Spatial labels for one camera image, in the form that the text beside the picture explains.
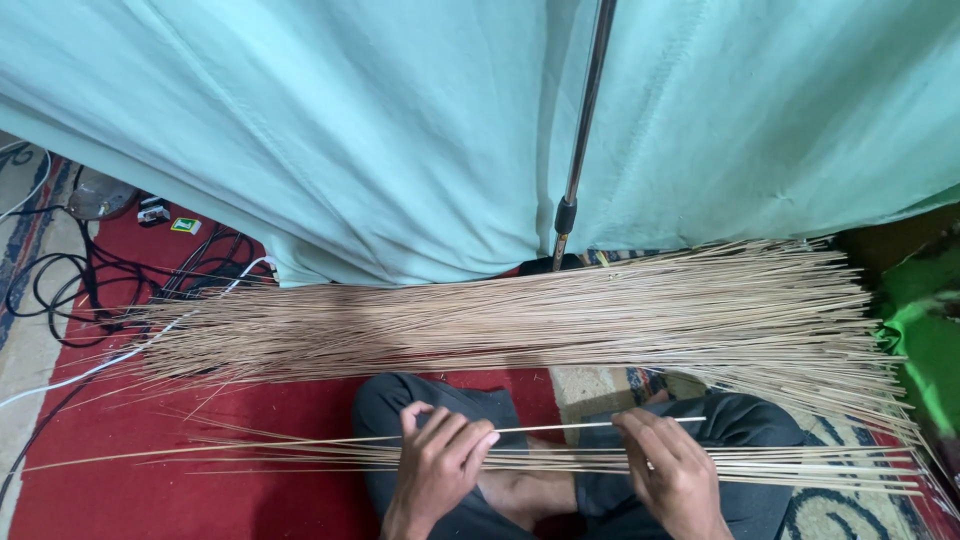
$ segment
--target dark gray pants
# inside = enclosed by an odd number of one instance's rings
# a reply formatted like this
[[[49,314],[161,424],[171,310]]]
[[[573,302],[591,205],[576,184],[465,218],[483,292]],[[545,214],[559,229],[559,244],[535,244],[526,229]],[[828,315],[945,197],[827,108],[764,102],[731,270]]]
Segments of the dark gray pants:
[[[398,414],[415,401],[445,406],[470,420],[486,418],[498,429],[519,427],[507,390],[462,390],[412,375],[384,373],[368,380],[357,391],[353,402],[354,434],[357,437],[400,435]],[[704,446],[795,446],[804,440],[804,433],[783,409],[744,394],[712,394],[644,408],[676,418],[706,416],[705,422],[682,424]],[[595,415],[584,421],[609,421],[610,415]],[[421,415],[420,424],[425,421],[426,417]],[[580,447],[622,448],[613,428],[582,430]],[[504,433],[496,448],[526,449],[525,434]],[[373,508],[382,521],[396,488],[396,473],[369,472],[365,477]],[[636,499],[628,476],[577,473],[575,484],[578,511],[588,521],[585,538],[670,538]],[[792,491],[786,486],[720,482],[720,506],[733,536],[750,540],[774,538]],[[535,537],[490,508],[480,489],[474,488],[440,520],[430,538],[532,540]]]

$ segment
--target patterned rug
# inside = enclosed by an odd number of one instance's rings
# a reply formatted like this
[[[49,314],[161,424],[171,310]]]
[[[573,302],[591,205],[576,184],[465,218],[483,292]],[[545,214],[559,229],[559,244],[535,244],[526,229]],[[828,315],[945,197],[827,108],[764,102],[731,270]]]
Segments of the patterned rug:
[[[585,259],[600,263],[597,252]],[[610,262],[624,258],[655,255],[656,251],[603,252]],[[563,423],[577,423],[581,418],[599,412],[641,405],[652,395],[666,388],[671,399],[702,396],[702,384],[663,376],[641,368],[553,368],[557,406]],[[869,430],[833,423],[809,414],[794,414],[807,432],[811,446],[891,444],[877,441]],[[577,433],[566,434],[569,444],[576,443]],[[781,540],[847,538],[850,540],[886,540],[955,538],[956,529],[950,518],[935,503],[924,498],[900,495],[861,493],[820,488],[797,488],[787,510]]]

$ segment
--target metal pole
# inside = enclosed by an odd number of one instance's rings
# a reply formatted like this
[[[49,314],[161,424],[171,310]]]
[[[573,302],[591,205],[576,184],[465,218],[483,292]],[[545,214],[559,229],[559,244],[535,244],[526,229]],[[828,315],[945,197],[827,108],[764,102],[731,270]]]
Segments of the metal pole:
[[[584,100],[580,104],[580,121],[577,124],[577,136],[573,143],[573,158],[570,160],[570,174],[566,180],[566,193],[557,205],[557,217],[553,228],[557,231],[557,241],[553,248],[553,271],[560,271],[564,261],[566,238],[573,231],[573,220],[577,216],[577,186],[580,184],[580,171],[584,166],[584,152],[590,135],[590,121],[593,120],[593,106],[597,101],[600,88],[600,74],[603,72],[603,60],[607,56],[607,42],[610,40],[610,28],[613,24],[613,11],[616,0],[599,0],[597,15],[593,24],[593,43],[590,46],[590,60],[587,76],[584,79]]]

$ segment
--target person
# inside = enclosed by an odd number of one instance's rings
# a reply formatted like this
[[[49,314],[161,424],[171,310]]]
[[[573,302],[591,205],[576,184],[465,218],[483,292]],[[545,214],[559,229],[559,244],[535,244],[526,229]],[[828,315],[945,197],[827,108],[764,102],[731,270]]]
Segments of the person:
[[[673,420],[690,416],[706,420]],[[397,373],[366,381],[354,399],[355,435],[400,436],[397,470],[364,474],[382,537],[530,540],[537,521],[574,512],[587,520],[589,539],[779,537],[792,489],[721,483],[704,447],[803,444],[803,431],[782,408],[721,393],[584,420],[613,426],[582,430],[580,448],[626,448],[630,475],[482,471],[493,446],[555,448],[494,431],[519,426],[507,390],[458,389]]]

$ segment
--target hand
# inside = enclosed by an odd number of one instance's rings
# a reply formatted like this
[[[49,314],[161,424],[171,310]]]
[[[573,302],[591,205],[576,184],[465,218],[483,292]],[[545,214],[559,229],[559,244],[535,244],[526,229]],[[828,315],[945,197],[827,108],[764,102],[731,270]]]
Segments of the hand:
[[[433,412],[423,428],[417,415]],[[415,402],[400,411],[403,433],[396,490],[383,519],[387,540],[424,539],[473,489],[500,433],[489,420],[468,422],[444,407]]]
[[[676,420],[641,408],[611,420],[623,436],[636,496],[671,536],[733,539],[720,513],[716,465]]]

